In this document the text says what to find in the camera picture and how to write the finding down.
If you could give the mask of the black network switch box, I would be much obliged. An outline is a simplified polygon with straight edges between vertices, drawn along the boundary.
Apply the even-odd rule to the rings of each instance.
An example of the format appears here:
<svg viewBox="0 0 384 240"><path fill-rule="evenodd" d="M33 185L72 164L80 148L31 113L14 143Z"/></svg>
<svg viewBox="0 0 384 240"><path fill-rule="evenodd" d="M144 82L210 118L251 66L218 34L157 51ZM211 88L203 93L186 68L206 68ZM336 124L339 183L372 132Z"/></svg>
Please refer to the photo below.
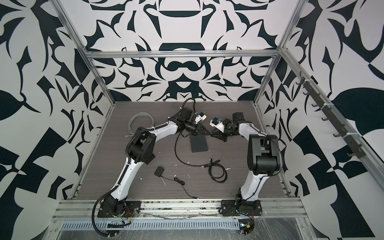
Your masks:
<svg viewBox="0 0 384 240"><path fill-rule="evenodd" d="M206 152L209 150L206 136L190 136L192 153Z"/></svg>

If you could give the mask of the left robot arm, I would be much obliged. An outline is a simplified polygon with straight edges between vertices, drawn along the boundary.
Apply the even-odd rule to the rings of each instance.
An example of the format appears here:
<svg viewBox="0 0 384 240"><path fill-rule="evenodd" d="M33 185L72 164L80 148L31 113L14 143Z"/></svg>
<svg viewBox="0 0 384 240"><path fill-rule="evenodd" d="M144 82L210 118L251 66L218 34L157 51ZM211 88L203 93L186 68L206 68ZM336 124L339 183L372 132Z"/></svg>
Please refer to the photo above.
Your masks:
<svg viewBox="0 0 384 240"><path fill-rule="evenodd" d="M126 199L140 167L149 164L154 158L153 150L158 140L171 135L187 131L192 136L209 135L202 121L207 118L203 112L196 110L196 101L193 98L184 101L176 114L168 117L167 121L151 128L140 127L136 130L126 146L126 161L113 188L99 197L91 213L92 227L102 237L110 238L111 233L103 232L97 227L95 213L99 210L112 217L123 216L126 208Z"/></svg>

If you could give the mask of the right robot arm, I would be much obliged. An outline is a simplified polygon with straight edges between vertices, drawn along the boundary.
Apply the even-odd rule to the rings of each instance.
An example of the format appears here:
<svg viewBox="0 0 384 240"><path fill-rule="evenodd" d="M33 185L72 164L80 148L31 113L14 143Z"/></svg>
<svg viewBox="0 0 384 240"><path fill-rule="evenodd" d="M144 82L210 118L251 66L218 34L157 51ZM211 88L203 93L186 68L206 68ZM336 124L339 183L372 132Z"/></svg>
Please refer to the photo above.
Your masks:
<svg viewBox="0 0 384 240"><path fill-rule="evenodd" d="M252 214L260 214L260 192L270 177L279 174L283 165L277 136L263 133L252 122L246 121L240 112L234 113L232 120L213 118L210 126L214 128L211 137L223 142L233 136L241 136L248 141L249 173L235 200L230 203L222 201L221 214L249 217Z"/></svg>

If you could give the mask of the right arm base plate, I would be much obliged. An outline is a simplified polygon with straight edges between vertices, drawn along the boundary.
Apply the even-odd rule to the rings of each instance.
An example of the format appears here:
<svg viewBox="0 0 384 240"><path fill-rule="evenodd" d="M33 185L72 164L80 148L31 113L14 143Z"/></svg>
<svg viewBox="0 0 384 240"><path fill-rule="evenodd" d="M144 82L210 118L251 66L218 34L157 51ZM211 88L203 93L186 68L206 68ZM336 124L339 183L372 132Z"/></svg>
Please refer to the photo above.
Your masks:
<svg viewBox="0 0 384 240"><path fill-rule="evenodd" d="M261 216L262 206L259 200L253 202L243 202L236 200L221 200L221 206L219 208L219 214L230 216Z"/></svg>

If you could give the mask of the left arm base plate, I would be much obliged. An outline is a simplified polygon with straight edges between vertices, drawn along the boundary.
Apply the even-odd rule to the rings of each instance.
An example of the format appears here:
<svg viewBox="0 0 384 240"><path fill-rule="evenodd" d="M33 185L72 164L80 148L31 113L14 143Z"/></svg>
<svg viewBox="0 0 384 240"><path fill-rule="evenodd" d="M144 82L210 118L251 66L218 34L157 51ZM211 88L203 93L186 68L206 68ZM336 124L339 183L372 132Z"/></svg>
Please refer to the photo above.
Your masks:
<svg viewBox="0 0 384 240"><path fill-rule="evenodd" d="M140 213L141 201L126 201L126 202L113 202L107 203L103 201L98 208L98 218L112 218L112 217L133 217Z"/></svg>

